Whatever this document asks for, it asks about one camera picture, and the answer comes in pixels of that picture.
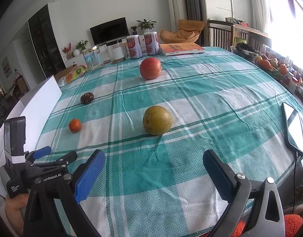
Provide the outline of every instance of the television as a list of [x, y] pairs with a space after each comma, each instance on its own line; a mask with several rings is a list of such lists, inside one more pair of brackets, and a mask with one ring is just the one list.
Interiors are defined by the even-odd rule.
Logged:
[[90, 32], [95, 45], [128, 36], [125, 17], [92, 27]]

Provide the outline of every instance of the blue gripper pad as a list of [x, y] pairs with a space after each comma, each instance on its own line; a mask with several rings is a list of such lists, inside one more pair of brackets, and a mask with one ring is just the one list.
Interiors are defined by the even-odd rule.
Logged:
[[210, 153], [210, 150], [207, 150], [203, 154], [203, 165], [210, 178], [212, 179], [212, 182], [215, 185], [222, 200], [226, 200], [230, 203], [233, 201], [232, 182], [229, 180], [228, 176], [223, 171], [223, 168], [217, 162], [217, 159], [219, 160], [219, 163], [222, 164], [221, 160], [218, 157], [214, 158]]
[[104, 166], [105, 153], [103, 151], [100, 151], [88, 164], [88, 166], [76, 182], [74, 197], [78, 204], [88, 197], [88, 194], [92, 186], [94, 185], [94, 182], [97, 180]]
[[37, 160], [44, 157], [45, 155], [50, 154], [51, 152], [52, 148], [50, 146], [45, 146], [44, 148], [34, 151], [33, 158]]

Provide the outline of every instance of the orange book cover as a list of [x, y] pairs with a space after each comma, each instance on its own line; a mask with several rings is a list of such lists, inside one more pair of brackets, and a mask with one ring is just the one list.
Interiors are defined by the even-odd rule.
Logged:
[[204, 48], [193, 42], [160, 44], [163, 55], [203, 53]]

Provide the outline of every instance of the yellow pear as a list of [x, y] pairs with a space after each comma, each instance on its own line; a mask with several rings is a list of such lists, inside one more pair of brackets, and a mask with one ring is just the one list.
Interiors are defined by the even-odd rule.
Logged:
[[257, 65], [259, 65], [259, 62], [262, 60], [262, 57], [261, 56], [257, 56], [255, 60], [256, 60]]
[[164, 107], [149, 107], [143, 117], [143, 125], [146, 131], [152, 135], [166, 133], [172, 125], [172, 115]]

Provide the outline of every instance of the window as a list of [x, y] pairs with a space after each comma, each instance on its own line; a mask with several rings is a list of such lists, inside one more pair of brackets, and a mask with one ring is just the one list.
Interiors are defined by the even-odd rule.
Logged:
[[269, 0], [272, 49], [303, 69], [303, 10], [295, 0]]

